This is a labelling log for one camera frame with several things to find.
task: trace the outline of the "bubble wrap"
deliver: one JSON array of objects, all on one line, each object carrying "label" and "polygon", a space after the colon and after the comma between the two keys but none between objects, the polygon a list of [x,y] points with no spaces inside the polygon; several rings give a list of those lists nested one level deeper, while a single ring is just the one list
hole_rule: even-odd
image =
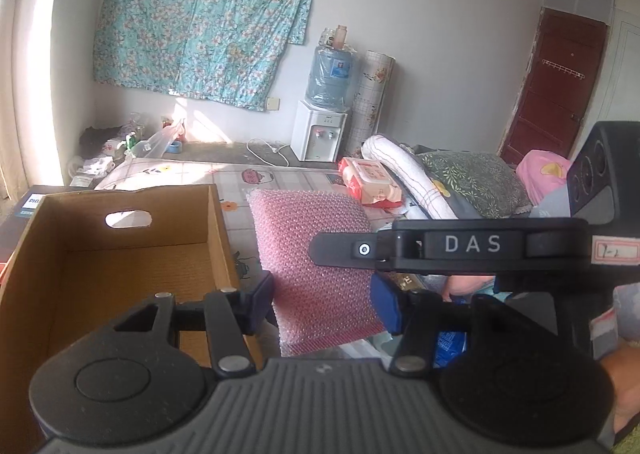
[{"label": "bubble wrap", "polygon": [[384,331],[371,307],[372,271],[316,266],[308,256],[319,232],[370,232],[360,204],[331,192],[253,190],[248,195],[260,262],[276,283],[273,309],[288,357]]}]

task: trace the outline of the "red door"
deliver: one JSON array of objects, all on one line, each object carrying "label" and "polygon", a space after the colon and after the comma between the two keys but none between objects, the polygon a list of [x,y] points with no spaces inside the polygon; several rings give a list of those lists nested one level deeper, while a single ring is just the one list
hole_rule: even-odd
[{"label": "red door", "polygon": [[517,114],[501,157],[518,164],[532,149],[568,157],[589,105],[607,25],[545,10]]}]

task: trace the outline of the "light switch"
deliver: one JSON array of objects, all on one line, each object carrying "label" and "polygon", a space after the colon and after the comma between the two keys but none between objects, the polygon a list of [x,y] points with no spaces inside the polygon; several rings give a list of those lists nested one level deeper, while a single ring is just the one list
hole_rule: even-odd
[{"label": "light switch", "polygon": [[277,111],[280,109],[280,99],[277,97],[267,98],[267,111]]}]

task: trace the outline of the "plastic bottle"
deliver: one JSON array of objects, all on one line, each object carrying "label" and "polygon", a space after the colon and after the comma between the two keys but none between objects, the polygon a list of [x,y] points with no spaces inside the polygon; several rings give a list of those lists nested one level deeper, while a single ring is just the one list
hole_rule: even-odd
[{"label": "plastic bottle", "polygon": [[335,30],[334,35],[334,49],[344,48],[344,40],[347,38],[347,27],[341,24]]},{"label": "plastic bottle", "polygon": [[314,59],[306,88],[306,99],[319,108],[333,111],[343,111],[350,84],[353,53],[344,49],[334,49],[326,45],[333,44],[338,36],[339,26],[333,35],[333,30],[325,30],[320,44],[314,52]]}]

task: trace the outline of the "cardboard box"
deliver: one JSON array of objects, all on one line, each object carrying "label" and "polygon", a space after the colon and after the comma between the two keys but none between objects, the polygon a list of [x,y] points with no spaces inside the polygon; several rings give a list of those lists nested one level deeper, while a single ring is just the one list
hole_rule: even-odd
[{"label": "cardboard box", "polygon": [[[146,211],[151,224],[107,225],[124,211]],[[213,185],[45,196],[0,288],[0,452],[42,442],[28,388],[47,358],[154,293],[183,302],[231,286],[238,278]],[[180,348],[208,364],[203,332],[181,334]]]},{"label": "cardboard box", "polygon": [[84,187],[55,187],[49,185],[34,185],[15,204],[14,211],[0,225],[0,282],[2,271],[9,262],[15,247],[20,241],[20,236],[29,223],[30,217],[35,212],[42,198],[47,194],[61,192],[77,192],[86,190]]}]

